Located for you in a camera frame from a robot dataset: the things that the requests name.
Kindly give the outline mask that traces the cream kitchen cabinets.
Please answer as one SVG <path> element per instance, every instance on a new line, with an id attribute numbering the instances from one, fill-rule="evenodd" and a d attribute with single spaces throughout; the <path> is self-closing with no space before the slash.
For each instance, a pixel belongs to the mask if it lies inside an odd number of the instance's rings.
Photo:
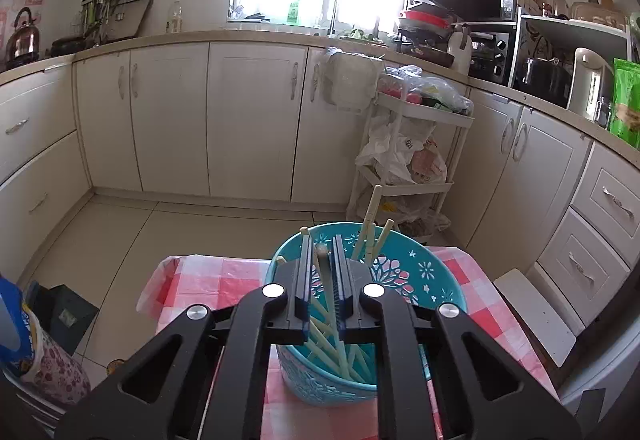
<path id="1" fill-rule="evenodd" d="M 321 54 L 293 45 L 198 42 L 1 76 L 1 272 L 21 278 L 90 188 L 223 200 L 343 205 L 362 116 L 324 99 Z M 464 141 L 444 212 L 492 275 L 564 265 L 548 244 L 578 134 L 538 111 L 495 123 L 381 94 L 412 122 Z"/>

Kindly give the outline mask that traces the red white checkered tablecloth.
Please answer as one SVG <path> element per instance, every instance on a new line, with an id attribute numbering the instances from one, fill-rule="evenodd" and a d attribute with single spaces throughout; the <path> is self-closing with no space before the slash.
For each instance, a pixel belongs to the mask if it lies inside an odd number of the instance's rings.
<path id="1" fill-rule="evenodd" d="M 471 318 L 494 338 L 529 374 L 556 394 L 551 379 L 495 286 L 477 262 L 456 247 L 431 249 L 460 283 Z M 157 330 L 191 305 L 210 309 L 236 304 L 262 285 L 268 260 L 216 256 L 169 256 L 146 283 L 137 312 L 157 319 Z M 323 408 L 299 400 L 288 390 L 275 351 L 270 354 L 262 414 L 264 439 L 375 439 L 378 418 L 374 400 L 344 408 Z"/>

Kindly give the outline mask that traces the blue perforated plastic bucket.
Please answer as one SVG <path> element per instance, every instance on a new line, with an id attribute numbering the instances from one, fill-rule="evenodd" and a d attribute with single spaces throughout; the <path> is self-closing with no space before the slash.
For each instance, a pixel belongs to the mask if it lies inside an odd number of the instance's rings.
<path id="1" fill-rule="evenodd" d="M 466 311 L 466 301 L 460 283 L 448 267 L 429 249 L 396 231 L 390 231 L 380 256 L 370 267 L 372 281 L 385 290 L 395 290 L 408 304 L 436 309 L 445 303 L 454 303 Z M 376 368 L 374 345 L 372 366 Z M 298 374 L 297 363 L 288 356 L 279 356 L 282 378 L 288 389 L 300 400 L 318 406 L 340 406 L 371 400 L 376 395 L 372 390 L 358 390 L 343 385 L 330 385 L 323 378 Z"/>

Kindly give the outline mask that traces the white small stool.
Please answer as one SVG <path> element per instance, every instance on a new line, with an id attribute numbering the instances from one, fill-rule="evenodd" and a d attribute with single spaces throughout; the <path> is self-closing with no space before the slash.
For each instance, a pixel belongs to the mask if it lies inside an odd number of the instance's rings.
<path id="1" fill-rule="evenodd" d="M 494 285 L 533 333 L 554 365 L 561 368 L 575 346 L 576 336 L 559 313 L 518 269 L 496 278 Z"/>

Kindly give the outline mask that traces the floral fabric bag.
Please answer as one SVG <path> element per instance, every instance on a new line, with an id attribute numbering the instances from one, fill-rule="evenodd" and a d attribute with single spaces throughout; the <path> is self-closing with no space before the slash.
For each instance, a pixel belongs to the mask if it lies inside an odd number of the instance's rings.
<path id="1" fill-rule="evenodd" d="M 20 379 L 59 404 L 76 404 L 90 392 L 81 365 L 41 327 L 34 312 L 22 306 L 27 319 L 30 353 L 21 364 Z"/>

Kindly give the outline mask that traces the chopstick in bucket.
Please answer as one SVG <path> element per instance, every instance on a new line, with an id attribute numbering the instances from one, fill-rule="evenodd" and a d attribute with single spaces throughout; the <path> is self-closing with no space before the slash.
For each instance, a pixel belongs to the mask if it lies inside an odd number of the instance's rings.
<path id="1" fill-rule="evenodd" d="M 358 235 L 358 240 L 352 249 L 352 260 L 358 260 L 360 257 L 361 249 L 367 241 L 367 236 L 369 234 L 369 229 L 372 223 L 374 222 L 376 213 L 378 212 L 378 205 L 380 205 L 380 200 L 383 193 L 383 186 L 377 183 L 372 191 L 372 195 L 369 201 L 369 205 L 367 208 L 366 215 L 364 216 L 363 223 Z"/>
<path id="2" fill-rule="evenodd" d="M 369 266 L 371 266 L 373 264 L 373 261 L 378 258 L 378 256 L 380 256 L 380 252 L 382 251 L 382 248 L 386 243 L 388 236 L 390 235 L 390 231 L 393 230 L 394 226 L 395 222 L 393 221 L 393 219 L 387 219 L 385 226 L 383 227 L 383 230 L 381 231 L 376 241 L 371 241 L 370 251 L 367 252 L 366 255 L 367 264 Z"/>
<path id="3" fill-rule="evenodd" d="M 322 223 L 299 231 L 277 250 L 267 280 L 271 282 L 276 278 L 279 267 L 285 261 L 305 257 L 304 244 L 307 240 L 314 243 L 314 247 L 324 246 L 328 249 L 334 235 L 338 234 L 342 237 L 345 254 L 350 255 L 360 229 L 359 223 Z M 346 345 L 336 340 L 318 267 L 317 251 L 311 253 L 308 339 L 303 345 L 280 347 L 278 351 L 279 356 L 288 356 L 292 363 L 299 365 L 296 370 L 298 374 L 323 378 L 332 386 L 343 385 L 358 390 L 372 390 L 375 386 L 373 347 Z"/>

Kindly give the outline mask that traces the white rolling cart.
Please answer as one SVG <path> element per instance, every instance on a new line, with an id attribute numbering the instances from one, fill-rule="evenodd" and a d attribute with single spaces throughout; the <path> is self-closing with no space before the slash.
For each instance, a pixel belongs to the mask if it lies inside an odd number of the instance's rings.
<path id="1" fill-rule="evenodd" d="M 454 186 L 462 149 L 474 123 L 468 87 L 417 66 L 387 67 L 378 79 L 355 160 L 346 209 L 349 219 L 372 219 L 424 243 L 450 226 L 442 213 Z"/>

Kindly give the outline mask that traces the white plastic bag on cart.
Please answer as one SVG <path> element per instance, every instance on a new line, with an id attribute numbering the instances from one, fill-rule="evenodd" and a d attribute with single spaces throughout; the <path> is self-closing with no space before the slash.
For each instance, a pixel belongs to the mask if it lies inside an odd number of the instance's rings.
<path id="1" fill-rule="evenodd" d="M 398 134 L 392 137 L 395 114 L 373 116 L 368 140 L 357 155 L 358 167 L 371 166 L 378 178 L 388 165 L 389 185 L 422 185 L 447 180 L 448 168 L 434 139 L 436 124 L 424 119 L 403 117 Z"/>

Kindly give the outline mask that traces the green snack bag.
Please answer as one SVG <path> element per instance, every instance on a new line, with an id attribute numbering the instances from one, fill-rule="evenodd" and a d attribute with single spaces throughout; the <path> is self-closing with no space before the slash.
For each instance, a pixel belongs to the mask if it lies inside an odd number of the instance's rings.
<path id="1" fill-rule="evenodd" d="M 640 149 L 640 64 L 614 59 L 614 94 L 608 131 Z"/>

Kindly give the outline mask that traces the white thermos jug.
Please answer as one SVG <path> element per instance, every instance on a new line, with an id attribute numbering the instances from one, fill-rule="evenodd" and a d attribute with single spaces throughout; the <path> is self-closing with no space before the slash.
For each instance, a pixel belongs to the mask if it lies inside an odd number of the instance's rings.
<path id="1" fill-rule="evenodd" d="M 611 119 L 613 90 L 612 67 L 597 52 L 578 47 L 567 109 L 606 128 Z"/>

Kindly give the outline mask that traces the black microwave oven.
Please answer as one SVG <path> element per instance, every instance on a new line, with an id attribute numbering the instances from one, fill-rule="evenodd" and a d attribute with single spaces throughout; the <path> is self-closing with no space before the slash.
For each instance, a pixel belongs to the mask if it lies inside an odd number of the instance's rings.
<path id="1" fill-rule="evenodd" d="M 472 78 L 508 85 L 518 27 L 516 0 L 430 1 L 451 12 L 457 21 L 457 28 L 466 26 L 469 29 Z"/>

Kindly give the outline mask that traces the steel kettle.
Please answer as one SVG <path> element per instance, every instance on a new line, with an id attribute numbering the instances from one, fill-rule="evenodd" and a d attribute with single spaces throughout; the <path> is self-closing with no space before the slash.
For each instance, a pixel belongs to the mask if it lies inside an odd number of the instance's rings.
<path id="1" fill-rule="evenodd" d="M 16 15 L 14 32 L 6 44 L 6 66 L 9 69 L 39 59 L 40 33 L 35 25 L 32 11 L 23 7 Z"/>

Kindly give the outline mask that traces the utensil wall rack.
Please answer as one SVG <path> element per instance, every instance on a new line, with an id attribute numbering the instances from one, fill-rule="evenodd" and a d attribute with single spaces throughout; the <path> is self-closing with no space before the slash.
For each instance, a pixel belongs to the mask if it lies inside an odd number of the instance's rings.
<path id="1" fill-rule="evenodd" d="M 82 0 L 81 35 L 87 48 L 137 37 L 153 0 Z"/>

